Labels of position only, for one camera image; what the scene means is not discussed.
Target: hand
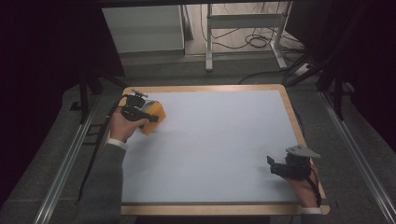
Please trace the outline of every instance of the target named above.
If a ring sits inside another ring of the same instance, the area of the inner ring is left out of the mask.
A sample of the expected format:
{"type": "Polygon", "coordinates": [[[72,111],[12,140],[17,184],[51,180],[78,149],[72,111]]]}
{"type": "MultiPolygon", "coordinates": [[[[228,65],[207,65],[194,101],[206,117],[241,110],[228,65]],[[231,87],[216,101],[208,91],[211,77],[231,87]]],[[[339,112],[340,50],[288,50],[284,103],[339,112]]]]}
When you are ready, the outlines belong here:
{"type": "Polygon", "coordinates": [[[148,119],[138,121],[129,121],[121,114],[121,108],[118,107],[111,116],[110,121],[110,138],[126,142],[132,136],[136,128],[149,124],[148,119]]]}
{"type": "MultiPolygon", "coordinates": [[[[314,164],[311,163],[312,172],[309,178],[318,185],[318,169],[314,164]]],[[[287,180],[294,189],[294,192],[297,194],[300,199],[301,207],[318,207],[317,205],[317,196],[315,195],[314,190],[311,185],[306,180],[296,180],[288,177],[283,177],[287,180]]]]}

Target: white surface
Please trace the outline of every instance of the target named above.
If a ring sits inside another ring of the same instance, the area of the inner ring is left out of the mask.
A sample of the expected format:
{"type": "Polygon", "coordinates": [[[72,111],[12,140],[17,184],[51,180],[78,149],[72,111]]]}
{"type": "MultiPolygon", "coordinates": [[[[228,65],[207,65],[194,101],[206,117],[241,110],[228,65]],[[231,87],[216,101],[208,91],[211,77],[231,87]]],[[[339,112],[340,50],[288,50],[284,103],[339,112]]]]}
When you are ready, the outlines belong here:
{"type": "Polygon", "coordinates": [[[297,145],[278,91],[152,93],[166,119],[137,131],[123,163],[124,203],[297,202],[270,173],[297,145]]]}
{"type": "Polygon", "coordinates": [[[179,6],[102,9],[118,53],[184,49],[179,6]]]}

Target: metal rail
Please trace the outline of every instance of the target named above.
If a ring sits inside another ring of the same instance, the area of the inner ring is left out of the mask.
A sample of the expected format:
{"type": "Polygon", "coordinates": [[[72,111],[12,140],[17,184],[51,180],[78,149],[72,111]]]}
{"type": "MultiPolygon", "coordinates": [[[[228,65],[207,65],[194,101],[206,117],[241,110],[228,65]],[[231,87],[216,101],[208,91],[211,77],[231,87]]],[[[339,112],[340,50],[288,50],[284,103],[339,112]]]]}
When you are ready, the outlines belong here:
{"type": "Polygon", "coordinates": [[[64,184],[66,183],[67,177],[73,167],[73,164],[78,155],[81,144],[84,140],[85,134],[87,133],[90,124],[92,122],[93,115],[95,113],[95,108],[98,105],[100,96],[93,96],[91,101],[91,111],[88,114],[87,119],[78,128],[73,142],[70,144],[67,150],[64,160],[58,170],[57,175],[52,181],[49,191],[47,192],[44,202],[41,204],[38,210],[37,216],[35,217],[35,224],[49,223],[50,217],[52,216],[53,210],[55,209],[56,203],[61,196],[62,190],[64,189],[64,184]]]}
{"type": "Polygon", "coordinates": [[[370,167],[369,163],[364,158],[364,155],[361,153],[358,144],[356,143],[352,134],[349,132],[348,127],[342,120],[338,118],[332,109],[332,100],[329,94],[327,92],[321,92],[320,96],[327,107],[327,111],[329,112],[335,127],[346,143],[346,147],[349,150],[352,159],[355,161],[359,171],[361,172],[361,175],[363,176],[363,179],[365,180],[370,191],[373,193],[379,208],[381,209],[388,223],[396,223],[396,210],[392,199],[389,197],[381,182],[378,180],[372,168],[370,167]]]}

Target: wooden frame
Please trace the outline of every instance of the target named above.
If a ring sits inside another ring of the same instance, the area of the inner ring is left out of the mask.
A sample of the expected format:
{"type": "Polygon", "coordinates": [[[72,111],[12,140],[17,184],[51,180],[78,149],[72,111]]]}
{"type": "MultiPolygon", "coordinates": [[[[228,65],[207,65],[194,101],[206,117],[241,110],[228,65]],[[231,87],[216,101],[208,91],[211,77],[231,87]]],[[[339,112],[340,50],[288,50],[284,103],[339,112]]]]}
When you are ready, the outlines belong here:
{"type": "MultiPolygon", "coordinates": [[[[280,92],[286,111],[289,115],[290,124],[294,130],[298,144],[306,146],[298,120],[295,117],[288,94],[282,85],[224,85],[224,86],[166,86],[166,87],[135,87],[127,88],[123,94],[131,93],[132,90],[151,92],[183,92],[183,91],[269,91],[280,92]]],[[[323,187],[319,185],[320,194],[326,199],[323,187]]],[[[330,206],[322,205],[323,214],[329,214],[330,206]]],[[[123,205],[121,213],[132,216],[269,216],[269,215],[300,215],[299,204],[182,204],[182,205],[123,205]]]]}

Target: wire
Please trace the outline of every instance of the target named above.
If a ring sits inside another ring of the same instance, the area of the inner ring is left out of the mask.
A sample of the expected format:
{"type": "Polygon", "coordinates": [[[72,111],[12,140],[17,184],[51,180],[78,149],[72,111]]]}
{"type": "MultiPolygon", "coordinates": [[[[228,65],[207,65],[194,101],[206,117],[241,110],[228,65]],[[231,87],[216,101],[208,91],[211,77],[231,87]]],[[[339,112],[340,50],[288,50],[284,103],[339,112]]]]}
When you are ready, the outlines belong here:
{"type": "Polygon", "coordinates": [[[292,40],[292,41],[295,41],[295,42],[301,43],[301,41],[298,40],[298,39],[293,39],[293,38],[287,37],[287,36],[285,36],[285,35],[282,35],[282,37],[284,37],[284,38],[286,38],[286,39],[289,39],[289,40],[292,40]]]}
{"type": "MultiPolygon", "coordinates": [[[[264,11],[264,6],[265,6],[265,4],[262,4],[261,12],[264,11]]],[[[202,17],[203,17],[203,16],[202,16],[202,5],[200,5],[201,32],[202,32],[202,36],[203,36],[204,40],[207,41],[207,38],[205,37],[205,33],[204,33],[204,26],[203,26],[203,19],[202,19],[202,17]]],[[[240,30],[240,28],[231,30],[230,32],[228,32],[228,33],[226,33],[226,34],[223,34],[223,35],[219,35],[219,36],[213,36],[213,35],[211,35],[211,36],[212,36],[213,38],[220,38],[220,37],[229,35],[229,34],[235,32],[235,31],[237,31],[237,30],[240,30]]],[[[274,37],[274,32],[275,32],[275,30],[272,29],[273,32],[272,32],[270,38],[268,38],[268,37],[265,36],[265,35],[255,35],[254,33],[256,32],[256,30],[257,30],[257,28],[255,28],[255,29],[253,30],[253,32],[252,32],[251,35],[247,35],[247,36],[245,37],[245,42],[246,42],[246,44],[245,44],[245,45],[242,45],[242,46],[231,47],[231,46],[227,46],[227,45],[221,44],[221,43],[219,43],[219,42],[212,42],[212,44],[214,44],[214,45],[220,45],[220,46],[222,46],[222,47],[224,47],[224,48],[226,48],[226,49],[241,49],[241,48],[244,48],[244,47],[246,47],[246,46],[248,46],[248,45],[250,45],[251,47],[256,48],[256,49],[262,49],[262,48],[267,47],[267,46],[271,43],[272,38],[274,37]],[[258,40],[259,40],[259,41],[263,41],[264,43],[263,43],[262,45],[253,44],[253,41],[258,41],[258,40]]]]}
{"type": "Polygon", "coordinates": [[[291,53],[298,53],[298,52],[294,52],[294,51],[287,51],[287,52],[283,52],[283,58],[285,58],[286,60],[288,60],[291,63],[295,63],[297,60],[292,60],[290,59],[287,55],[291,54],[291,53]]]}
{"type": "Polygon", "coordinates": [[[255,77],[258,75],[262,75],[262,74],[268,74],[268,73],[283,73],[285,72],[286,74],[291,70],[294,69],[298,64],[300,64],[300,62],[302,62],[303,60],[305,60],[305,58],[308,56],[307,53],[303,54],[298,60],[296,60],[289,68],[284,69],[284,70],[277,70],[277,71],[266,71],[266,72],[258,72],[258,73],[253,73],[250,74],[246,77],[243,77],[241,80],[238,81],[238,85],[241,85],[243,81],[245,81],[246,79],[250,78],[250,77],[255,77]]]}
{"type": "Polygon", "coordinates": [[[250,77],[255,77],[258,75],[262,75],[262,74],[267,74],[267,73],[281,73],[284,72],[285,70],[277,70],[277,71],[265,71],[265,72],[258,72],[258,73],[253,73],[250,74],[246,77],[243,77],[241,80],[238,81],[238,85],[241,85],[243,81],[245,81],[246,79],[250,78],[250,77]]]}
{"type": "Polygon", "coordinates": [[[224,9],[228,12],[228,14],[231,14],[231,13],[228,11],[227,7],[225,6],[225,3],[224,3],[224,9]]]}
{"type": "Polygon", "coordinates": [[[305,50],[305,49],[290,49],[290,48],[285,47],[281,44],[279,44],[279,49],[280,49],[280,51],[283,51],[283,52],[309,53],[309,51],[305,50]]]}
{"type": "Polygon", "coordinates": [[[225,35],[229,35],[230,33],[233,33],[233,32],[235,32],[235,31],[237,31],[237,30],[240,30],[241,28],[236,28],[236,29],[234,29],[234,30],[232,30],[232,31],[230,31],[230,32],[228,32],[228,33],[226,33],[226,34],[224,34],[224,35],[219,35],[219,36],[213,36],[213,34],[212,34],[212,37],[213,38],[215,38],[215,39],[217,39],[217,38],[220,38],[220,37],[224,37],[225,35]]]}
{"type": "Polygon", "coordinates": [[[267,6],[267,13],[268,13],[268,9],[270,8],[270,5],[271,5],[271,2],[268,3],[268,6],[267,6]]]}
{"type": "Polygon", "coordinates": [[[253,9],[251,9],[251,12],[250,12],[250,13],[253,13],[254,9],[255,9],[258,5],[259,5],[259,3],[256,3],[256,6],[255,6],[253,9]]]}
{"type": "Polygon", "coordinates": [[[280,2],[277,3],[276,12],[279,10],[280,2]]]}
{"type": "Polygon", "coordinates": [[[314,171],[314,169],[312,169],[312,167],[311,167],[311,171],[312,171],[312,173],[314,173],[314,176],[315,176],[315,182],[317,183],[317,185],[318,185],[318,176],[317,176],[317,173],[315,173],[315,171],[314,171]]]}
{"type": "Polygon", "coordinates": [[[85,175],[84,175],[84,178],[83,178],[83,180],[82,180],[82,183],[81,183],[81,185],[80,185],[80,187],[79,187],[78,199],[77,199],[76,203],[78,203],[79,200],[81,199],[82,191],[83,191],[83,189],[84,189],[85,183],[87,182],[88,176],[89,176],[90,173],[91,173],[93,163],[94,163],[94,161],[95,161],[96,155],[97,155],[98,150],[99,150],[100,141],[101,141],[101,140],[103,139],[103,137],[105,136],[105,132],[106,132],[106,129],[107,129],[108,124],[110,123],[111,116],[112,116],[112,114],[114,113],[114,111],[116,110],[116,108],[119,107],[120,100],[122,100],[122,99],[123,99],[124,97],[126,97],[126,96],[128,96],[128,95],[122,95],[121,98],[120,98],[118,101],[116,101],[116,103],[114,103],[113,106],[111,106],[110,110],[108,111],[108,113],[107,113],[107,115],[106,115],[105,123],[104,123],[104,125],[101,127],[101,130],[99,131],[99,134],[98,134],[98,136],[97,136],[97,138],[96,138],[95,148],[93,149],[93,153],[92,153],[92,156],[91,156],[90,163],[89,163],[89,165],[88,165],[87,171],[85,172],[85,175]]]}

